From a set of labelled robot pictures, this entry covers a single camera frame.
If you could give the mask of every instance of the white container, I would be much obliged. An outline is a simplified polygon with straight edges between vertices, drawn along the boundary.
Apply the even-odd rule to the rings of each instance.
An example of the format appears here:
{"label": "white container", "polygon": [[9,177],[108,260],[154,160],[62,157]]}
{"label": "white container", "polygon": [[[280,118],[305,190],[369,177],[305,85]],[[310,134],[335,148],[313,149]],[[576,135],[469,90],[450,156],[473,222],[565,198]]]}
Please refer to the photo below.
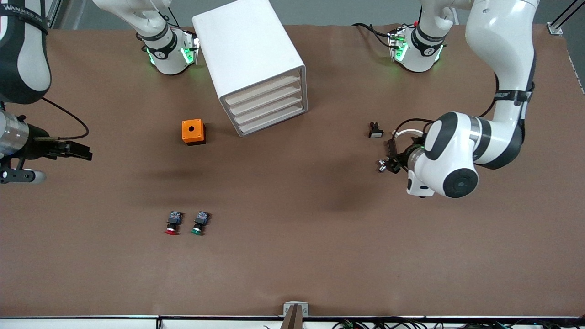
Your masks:
{"label": "white container", "polygon": [[193,17],[215,91],[240,136],[307,111],[305,64],[268,0]]}

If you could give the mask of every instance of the white box side panel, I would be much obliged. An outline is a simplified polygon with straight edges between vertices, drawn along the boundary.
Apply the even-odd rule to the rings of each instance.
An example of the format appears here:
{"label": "white box side panel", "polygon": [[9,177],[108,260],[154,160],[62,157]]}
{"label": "white box side panel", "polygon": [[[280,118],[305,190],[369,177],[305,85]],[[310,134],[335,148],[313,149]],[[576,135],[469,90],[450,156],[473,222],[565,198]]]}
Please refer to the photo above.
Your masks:
{"label": "white box side panel", "polygon": [[219,98],[304,65],[268,0],[238,0],[192,22]]}

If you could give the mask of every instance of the silver metal cylinder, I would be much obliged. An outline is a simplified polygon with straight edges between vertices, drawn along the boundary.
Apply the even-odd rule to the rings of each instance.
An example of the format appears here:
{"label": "silver metal cylinder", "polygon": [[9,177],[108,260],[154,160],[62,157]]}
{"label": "silver metal cylinder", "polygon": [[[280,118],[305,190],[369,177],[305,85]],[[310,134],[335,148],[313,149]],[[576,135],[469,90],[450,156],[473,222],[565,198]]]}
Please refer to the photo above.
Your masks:
{"label": "silver metal cylinder", "polygon": [[418,158],[423,154],[425,154],[425,149],[423,148],[415,149],[412,151],[412,153],[410,153],[408,156],[408,168],[410,170],[414,170],[414,165],[417,163]]}
{"label": "silver metal cylinder", "polygon": [[0,159],[18,152],[29,138],[29,126],[14,114],[0,111]]}

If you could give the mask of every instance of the table surface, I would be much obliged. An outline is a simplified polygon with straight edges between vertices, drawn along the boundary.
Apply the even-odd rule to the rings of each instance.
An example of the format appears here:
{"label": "table surface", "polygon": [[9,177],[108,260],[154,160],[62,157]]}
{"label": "table surface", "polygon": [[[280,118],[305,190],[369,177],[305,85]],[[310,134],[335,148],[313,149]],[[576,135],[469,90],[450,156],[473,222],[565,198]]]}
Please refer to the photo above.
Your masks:
{"label": "table surface", "polygon": [[[51,31],[47,97],[90,126],[94,159],[35,160],[44,184],[1,187],[0,314],[266,315],[288,300],[313,315],[583,314],[585,97],[562,37],[535,26],[519,157],[479,168],[476,191],[450,200],[377,173],[385,139],[367,130],[485,110],[493,74],[464,26],[423,74],[363,29],[287,31],[309,111],[245,138],[204,65],[164,76],[129,30]],[[80,131],[44,102],[8,110]],[[206,145],[181,141],[192,118]],[[186,213],[177,237],[163,233],[173,210]],[[203,237],[189,233],[199,210],[213,215]]]}

